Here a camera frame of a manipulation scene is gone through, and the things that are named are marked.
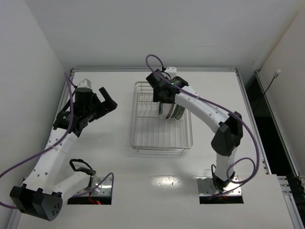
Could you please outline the green-rimmed white plate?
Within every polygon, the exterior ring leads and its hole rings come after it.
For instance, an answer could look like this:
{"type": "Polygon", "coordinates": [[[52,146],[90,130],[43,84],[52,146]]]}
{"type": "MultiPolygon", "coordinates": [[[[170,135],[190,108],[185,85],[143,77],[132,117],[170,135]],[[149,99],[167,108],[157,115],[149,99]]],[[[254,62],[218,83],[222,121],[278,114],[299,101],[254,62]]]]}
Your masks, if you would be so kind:
{"type": "Polygon", "coordinates": [[[166,114],[165,119],[175,118],[179,105],[177,104],[165,104],[163,105],[163,111],[166,114]]]}
{"type": "Polygon", "coordinates": [[[171,104],[159,103],[158,113],[161,120],[167,119],[167,116],[171,110],[171,106],[171,104]]]}

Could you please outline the white plate with dark rim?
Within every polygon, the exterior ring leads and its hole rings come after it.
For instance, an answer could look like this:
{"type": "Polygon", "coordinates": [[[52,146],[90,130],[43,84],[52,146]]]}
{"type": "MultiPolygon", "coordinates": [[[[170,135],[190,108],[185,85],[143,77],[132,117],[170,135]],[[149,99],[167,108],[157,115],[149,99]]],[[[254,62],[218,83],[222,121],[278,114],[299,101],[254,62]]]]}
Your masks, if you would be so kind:
{"type": "Polygon", "coordinates": [[[182,106],[179,106],[179,109],[178,109],[178,111],[175,115],[175,119],[180,120],[182,118],[183,114],[184,114],[184,111],[185,111],[185,108],[182,107],[182,106]]]}

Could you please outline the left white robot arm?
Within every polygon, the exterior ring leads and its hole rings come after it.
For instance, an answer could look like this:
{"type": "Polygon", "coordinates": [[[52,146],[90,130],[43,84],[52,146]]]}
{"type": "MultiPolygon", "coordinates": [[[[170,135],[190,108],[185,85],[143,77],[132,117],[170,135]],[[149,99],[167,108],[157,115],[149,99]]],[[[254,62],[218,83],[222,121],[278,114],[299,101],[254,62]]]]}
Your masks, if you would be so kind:
{"type": "Polygon", "coordinates": [[[72,197],[92,193],[96,171],[88,167],[73,168],[73,175],[56,183],[56,177],[70,148],[91,122],[117,108],[117,103],[104,87],[99,89],[104,101],[89,87],[77,87],[71,100],[57,114],[50,134],[47,152],[20,187],[14,186],[10,197],[24,214],[53,221],[62,205],[72,197]]]}

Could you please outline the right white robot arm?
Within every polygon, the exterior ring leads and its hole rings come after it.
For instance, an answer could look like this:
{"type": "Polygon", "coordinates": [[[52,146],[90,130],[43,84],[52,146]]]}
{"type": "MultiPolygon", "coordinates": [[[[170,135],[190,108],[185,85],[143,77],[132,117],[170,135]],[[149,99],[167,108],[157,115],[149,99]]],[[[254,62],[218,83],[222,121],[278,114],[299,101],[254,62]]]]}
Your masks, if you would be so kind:
{"type": "Polygon", "coordinates": [[[182,106],[212,130],[214,137],[211,146],[216,152],[213,184],[217,190],[224,191],[235,175],[235,154],[243,137],[242,124],[226,111],[200,101],[199,95],[186,80],[179,76],[165,80],[161,74],[160,70],[156,70],[146,77],[146,81],[153,88],[153,100],[182,106]]]}

